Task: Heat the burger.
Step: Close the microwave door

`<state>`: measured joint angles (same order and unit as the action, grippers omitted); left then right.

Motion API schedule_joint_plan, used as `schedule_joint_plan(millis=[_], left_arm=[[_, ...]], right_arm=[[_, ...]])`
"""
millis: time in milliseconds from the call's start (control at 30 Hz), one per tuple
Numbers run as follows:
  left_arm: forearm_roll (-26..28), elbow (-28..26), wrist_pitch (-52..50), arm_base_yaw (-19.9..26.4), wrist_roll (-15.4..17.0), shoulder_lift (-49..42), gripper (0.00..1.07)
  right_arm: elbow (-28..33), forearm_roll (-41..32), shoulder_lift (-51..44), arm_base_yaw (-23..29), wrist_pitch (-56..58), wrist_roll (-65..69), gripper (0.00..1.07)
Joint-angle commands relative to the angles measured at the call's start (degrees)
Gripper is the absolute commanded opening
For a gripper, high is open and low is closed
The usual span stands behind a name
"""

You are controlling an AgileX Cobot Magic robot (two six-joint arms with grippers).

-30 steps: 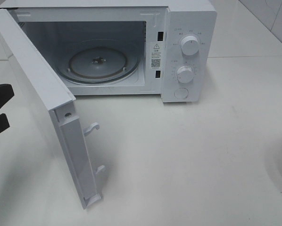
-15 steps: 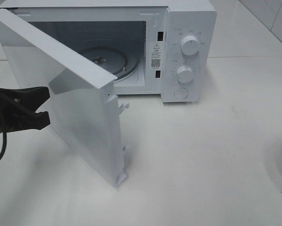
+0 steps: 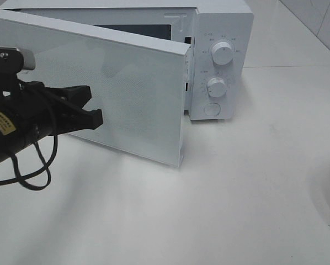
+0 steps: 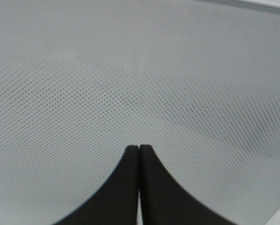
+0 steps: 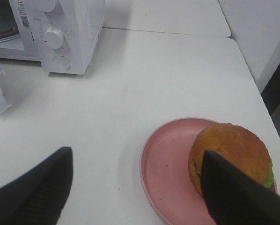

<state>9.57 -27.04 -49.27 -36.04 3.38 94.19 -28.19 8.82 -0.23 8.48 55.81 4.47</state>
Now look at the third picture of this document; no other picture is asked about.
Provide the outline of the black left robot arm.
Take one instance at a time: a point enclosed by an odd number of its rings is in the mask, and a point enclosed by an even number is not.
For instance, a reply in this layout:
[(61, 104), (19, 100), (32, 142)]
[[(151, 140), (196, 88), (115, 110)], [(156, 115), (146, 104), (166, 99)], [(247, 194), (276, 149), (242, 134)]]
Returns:
[(41, 82), (20, 83), (17, 94), (0, 92), (0, 163), (47, 137), (103, 124), (102, 111), (84, 110), (90, 86), (51, 88)]

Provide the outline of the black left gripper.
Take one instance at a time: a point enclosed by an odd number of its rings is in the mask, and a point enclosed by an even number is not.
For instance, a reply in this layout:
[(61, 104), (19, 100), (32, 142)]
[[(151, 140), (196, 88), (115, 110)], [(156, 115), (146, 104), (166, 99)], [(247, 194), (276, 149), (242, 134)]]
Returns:
[[(69, 108), (53, 110), (53, 100)], [(23, 84), (20, 96), (5, 99), (0, 110), (15, 130), (0, 139), (0, 146), (29, 146), (39, 140), (80, 130), (95, 130), (103, 125), (102, 110), (83, 110), (92, 98), (90, 86), (45, 87), (33, 81)]]

